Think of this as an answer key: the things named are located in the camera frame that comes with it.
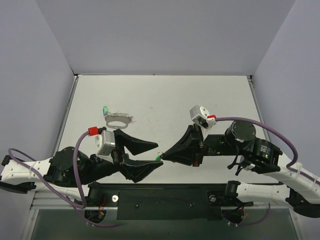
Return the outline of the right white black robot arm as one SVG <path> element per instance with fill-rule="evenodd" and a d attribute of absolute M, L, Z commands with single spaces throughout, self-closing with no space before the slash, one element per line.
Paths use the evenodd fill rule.
<path fill-rule="evenodd" d="M 293 159 L 289 159 L 276 145 L 256 136 L 255 126 L 266 129 L 266 125 L 241 117 L 234 117 L 232 121 L 224 134 L 209 134 L 216 124 L 215 116 L 196 120 L 160 158 L 198 167 L 204 157 L 235 156 L 227 168 L 236 167 L 236 175 L 241 171 L 250 171 L 271 177 L 279 184 L 249 184 L 230 180 L 223 192 L 226 203 L 234 205 L 241 201 L 283 205 L 293 208 L 299 215 L 319 218 L 320 178 L 298 162 L 297 150 L 288 139 L 273 129 L 269 130 L 292 149 Z"/>

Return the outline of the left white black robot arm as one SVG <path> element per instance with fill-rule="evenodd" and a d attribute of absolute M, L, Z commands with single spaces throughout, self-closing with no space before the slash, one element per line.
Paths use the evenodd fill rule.
<path fill-rule="evenodd" d="M 46 191 L 48 182 L 62 195 L 80 199 L 75 192 L 77 187 L 74 163 L 77 164 L 79 180 L 89 185 L 115 173 L 121 173 L 127 180 L 138 183 L 163 165 L 161 160 L 132 160 L 125 150 L 138 155 L 158 147 L 155 142 L 131 137 L 122 130 L 108 131 L 106 128 L 91 127 L 89 136 L 95 137 L 97 152 L 91 156 L 68 146 L 57 151 L 45 160 L 14 160 L 6 155 L 2 161 L 0 188 L 7 192 L 27 194 L 29 191 Z"/>

